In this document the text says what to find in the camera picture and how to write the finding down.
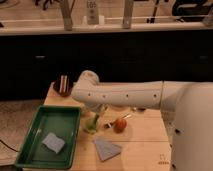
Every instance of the cable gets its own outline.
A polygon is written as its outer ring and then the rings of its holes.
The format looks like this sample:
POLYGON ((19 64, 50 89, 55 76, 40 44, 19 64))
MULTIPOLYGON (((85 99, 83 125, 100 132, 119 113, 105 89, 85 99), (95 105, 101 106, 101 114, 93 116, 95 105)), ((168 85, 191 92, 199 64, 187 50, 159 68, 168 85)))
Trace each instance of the cable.
POLYGON ((7 145, 3 140, 0 139, 0 142, 1 142, 2 144, 4 144, 7 148, 9 148, 9 149, 11 149, 11 150, 13 150, 13 151, 15 151, 15 152, 17 152, 17 153, 19 152, 18 150, 16 150, 16 149, 10 147, 9 145, 7 145))

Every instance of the green plastic tray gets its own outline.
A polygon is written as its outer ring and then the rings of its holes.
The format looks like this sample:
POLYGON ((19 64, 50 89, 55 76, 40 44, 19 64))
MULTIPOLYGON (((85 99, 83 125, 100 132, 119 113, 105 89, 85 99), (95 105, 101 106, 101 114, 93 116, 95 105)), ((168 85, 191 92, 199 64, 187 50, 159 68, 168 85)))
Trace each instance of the green plastic tray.
POLYGON ((39 107, 15 165, 20 168, 61 170, 71 168, 80 114, 80 108, 78 107, 39 107), (42 143, 50 132, 65 141, 64 147, 58 154, 42 143))

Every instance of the apple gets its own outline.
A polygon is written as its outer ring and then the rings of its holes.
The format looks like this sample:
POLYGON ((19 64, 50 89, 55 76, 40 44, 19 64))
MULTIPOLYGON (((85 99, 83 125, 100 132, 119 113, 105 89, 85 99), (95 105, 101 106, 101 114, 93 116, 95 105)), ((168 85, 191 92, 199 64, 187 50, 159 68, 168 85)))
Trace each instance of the apple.
POLYGON ((124 118, 118 118, 114 123, 114 131, 117 133, 123 132, 126 128, 127 122, 124 118))

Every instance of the black base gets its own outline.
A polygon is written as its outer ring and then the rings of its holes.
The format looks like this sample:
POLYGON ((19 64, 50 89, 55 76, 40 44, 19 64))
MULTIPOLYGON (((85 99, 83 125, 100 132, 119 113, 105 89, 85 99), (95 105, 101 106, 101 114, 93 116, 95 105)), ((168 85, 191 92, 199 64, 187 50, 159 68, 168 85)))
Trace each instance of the black base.
POLYGON ((0 22, 0 27, 4 27, 4 25, 0 22))

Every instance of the office chair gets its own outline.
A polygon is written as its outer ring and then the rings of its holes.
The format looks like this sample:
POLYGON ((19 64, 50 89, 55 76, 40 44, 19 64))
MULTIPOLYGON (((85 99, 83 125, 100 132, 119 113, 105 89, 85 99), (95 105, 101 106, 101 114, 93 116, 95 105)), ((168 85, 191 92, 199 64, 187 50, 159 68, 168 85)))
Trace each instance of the office chair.
POLYGON ((204 5, 207 0, 176 0, 172 7, 173 16, 181 16, 179 21, 186 22, 199 22, 202 21, 205 15, 208 15, 209 11, 213 7, 213 3, 210 5, 204 5), (193 7, 184 7, 186 4, 195 5, 193 7))

